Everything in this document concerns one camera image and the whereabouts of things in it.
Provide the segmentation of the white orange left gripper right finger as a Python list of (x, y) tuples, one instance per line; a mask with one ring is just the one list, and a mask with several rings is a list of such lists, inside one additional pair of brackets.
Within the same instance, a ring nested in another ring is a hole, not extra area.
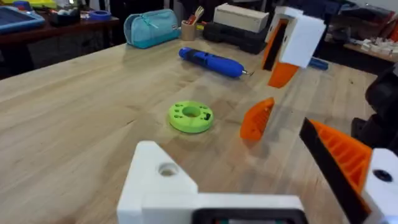
[(305, 118), (299, 136), (347, 223), (397, 224), (397, 155)]

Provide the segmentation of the finger of the white orange right gripper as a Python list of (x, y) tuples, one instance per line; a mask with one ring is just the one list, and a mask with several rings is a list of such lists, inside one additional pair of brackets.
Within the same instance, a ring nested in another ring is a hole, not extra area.
[(325, 31), (321, 19), (300, 16), (280, 19), (277, 30), (285, 25), (281, 46), (277, 50), (268, 85), (282, 88), (301, 68), (306, 68)]
[(262, 59), (262, 69), (272, 70), (279, 51), (285, 42), (288, 25), (294, 19), (303, 15), (303, 11), (288, 6), (277, 6), (274, 10), (271, 24), (265, 38), (265, 49)]

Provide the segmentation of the bare white left gripper left finger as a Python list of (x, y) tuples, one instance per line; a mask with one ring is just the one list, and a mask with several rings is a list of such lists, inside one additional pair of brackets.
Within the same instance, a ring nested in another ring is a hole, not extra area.
[(193, 179), (154, 141), (140, 141), (117, 206), (119, 223), (143, 223), (142, 200), (149, 194), (196, 194)]

